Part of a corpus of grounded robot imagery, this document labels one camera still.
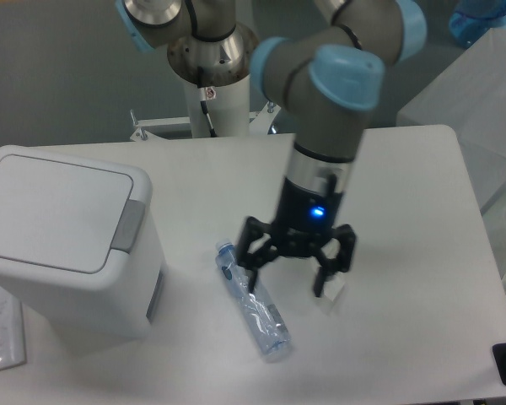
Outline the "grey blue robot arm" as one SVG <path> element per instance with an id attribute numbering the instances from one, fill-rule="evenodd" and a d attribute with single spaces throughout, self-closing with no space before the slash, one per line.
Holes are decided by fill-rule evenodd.
<path id="1" fill-rule="evenodd" d="M 357 236 L 336 225 L 363 133 L 379 103 L 385 69 L 417 54 L 427 22 L 413 1 L 319 1 L 328 25 L 302 40 L 257 41 L 233 1 L 119 1 L 116 10 L 141 51 L 165 47 L 174 73 L 193 88 L 191 129 L 234 133 L 237 105 L 223 89 L 247 82 L 299 124 L 281 196 L 269 223 L 245 220 L 236 248 L 249 291 L 279 257 L 319 263 L 313 285 L 349 271 Z"/>

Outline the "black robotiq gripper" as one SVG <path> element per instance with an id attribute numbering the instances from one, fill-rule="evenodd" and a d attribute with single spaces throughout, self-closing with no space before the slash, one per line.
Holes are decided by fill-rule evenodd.
<path id="1" fill-rule="evenodd" d="M 313 284 L 315 297 L 321 297 L 332 276 L 350 271 L 357 235 L 349 224 L 334 225 L 343 193 L 336 190 L 335 175 L 322 178 L 321 185 L 324 190 L 314 192 L 285 179 L 272 223 L 252 216 L 245 219 L 236 260 L 245 270 L 249 291 L 255 290 L 260 269 L 280 256 L 317 260 L 320 266 Z M 336 240 L 339 248 L 329 258 L 322 247 L 331 240 Z"/>

